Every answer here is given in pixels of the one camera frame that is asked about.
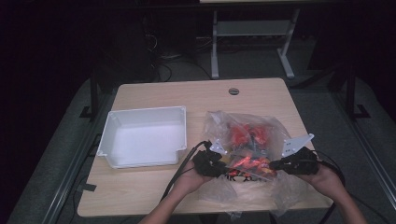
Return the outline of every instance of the clear plastic bag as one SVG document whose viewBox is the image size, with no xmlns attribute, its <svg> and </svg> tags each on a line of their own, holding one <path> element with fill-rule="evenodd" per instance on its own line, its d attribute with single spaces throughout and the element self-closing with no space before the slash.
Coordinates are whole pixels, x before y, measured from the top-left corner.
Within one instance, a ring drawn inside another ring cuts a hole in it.
<svg viewBox="0 0 396 224">
<path fill-rule="evenodd" d="M 226 175 L 229 181 L 234 181 L 235 176 L 245 178 L 243 183 L 233 182 L 238 203 L 250 206 L 252 200 L 248 197 L 255 198 L 254 202 L 268 202 L 269 199 L 268 203 L 277 207 L 272 212 L 280 216 L 304 198 L 307 190 L 304 181 L 268 167 L 270 161 L 281 159 L 283 143 L 290 139 L 286 128 L 276 118 L 207 112 L 204 139 L 213 143 L 211 150 L 223 155 L 221 160 L 230 168 Z M 201 196 L 216 198 L 210 196 L 212 192 L 206 191 Z"/>
<path fill-rule="evenodd" d="M 215 203 L 231 203 L 236 199 L 236 192 L 225 175 L 203 184 L 198 195 L 201 199 Z"/>
</svg>

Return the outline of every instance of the table leg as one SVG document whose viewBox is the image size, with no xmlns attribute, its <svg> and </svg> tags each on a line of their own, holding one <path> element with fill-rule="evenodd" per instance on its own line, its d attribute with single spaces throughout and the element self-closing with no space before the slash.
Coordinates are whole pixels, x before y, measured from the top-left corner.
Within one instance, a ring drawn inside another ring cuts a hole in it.
<svg viewBox="0 0 396 224">
<path fill-rule="evenodd" d="M 219 79 L 217 44 L 218 44 L 218 12 L 215 11 L 213 13 L 213 37 L 212 37 L 212 55 L 211 55 L 213 79 Z"/>
<path fill-rule="evenodd" d="M 283 47 L 281 49 L 277 50 L 277 54 L 279 56 L 280 61 L 282 62 L 283 69 L 285 70 L 286 76 L 288 78 L 294 78 L 294 73 L 291 70 L 291 66 L 289 64 L 288 58 L 286 57 L 286 53 L 288 52 L 289 44 L 290 44 L 291 38 L 293 36 L 294 28 L 296 26 L 297 18 L 298 18 L 299 14 L 300 14 L 300 9 L 299 8 L 295 9 L 293 12 L 293 15 L 291 17 L 288 31 L 286 32 L 285 44 L 283 45 Z"/>
</svg>

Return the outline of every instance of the white bin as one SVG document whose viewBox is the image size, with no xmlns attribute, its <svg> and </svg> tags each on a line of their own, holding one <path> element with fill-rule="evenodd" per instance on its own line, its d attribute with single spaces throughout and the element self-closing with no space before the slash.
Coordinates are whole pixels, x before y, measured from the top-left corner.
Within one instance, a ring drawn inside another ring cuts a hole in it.
<svg viewBox="0 0 396 224">
<path fill-rule="evenodd" d="M 96 155 L 113 168 L 178 163 L 186 149 L 186 107 L 110 111 Z"/>
</svg>

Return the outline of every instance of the table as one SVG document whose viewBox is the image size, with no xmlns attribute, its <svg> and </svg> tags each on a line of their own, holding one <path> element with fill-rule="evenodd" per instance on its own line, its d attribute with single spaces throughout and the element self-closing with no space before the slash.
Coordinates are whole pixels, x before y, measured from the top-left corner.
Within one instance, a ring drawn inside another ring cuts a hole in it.
<svg viewBox="0 0 396 224">
<path fill-rule="evenodd" d="M 239 94 L 231 95 L 229 89 Z M 187 140 L 191 149 L 202 139 L 207 111 L 275 116 L 291 137 L 306 129 L 281 78 L 210 80 L 173 83 L 122 85 L 112 110 L 184 105 L 187 107 Z M 95 157 L 87 183 L 95 191 L 84 190 L 78 214 L 82 217 L 148 214 L 159 202 L 178 165 L 112 169 L 106 159 Z M 332 201 L 309 190 L 306 200 L 293 209 L 329 207 Z M 274 205 L 266 201 L 251 206 L 222 205 L 198 200 L 196 192 L 177 207 L 177 214 L 222 213 L 224 211 L 267 211 Z"/>
</svg>

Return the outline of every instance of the hole in table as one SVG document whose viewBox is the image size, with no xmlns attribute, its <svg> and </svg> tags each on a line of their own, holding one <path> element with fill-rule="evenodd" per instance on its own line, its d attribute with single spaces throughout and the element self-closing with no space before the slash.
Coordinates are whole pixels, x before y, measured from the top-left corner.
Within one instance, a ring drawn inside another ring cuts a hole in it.
<svg viewBox="0 0 396 224">
<path fill-rule="evenodd" d="M 239 90 L 237 88 L 230 88 L 228 90 L 228 93 L 230 93 L 231 95 L 237 95 L 239 94 Z"/>
</svg>

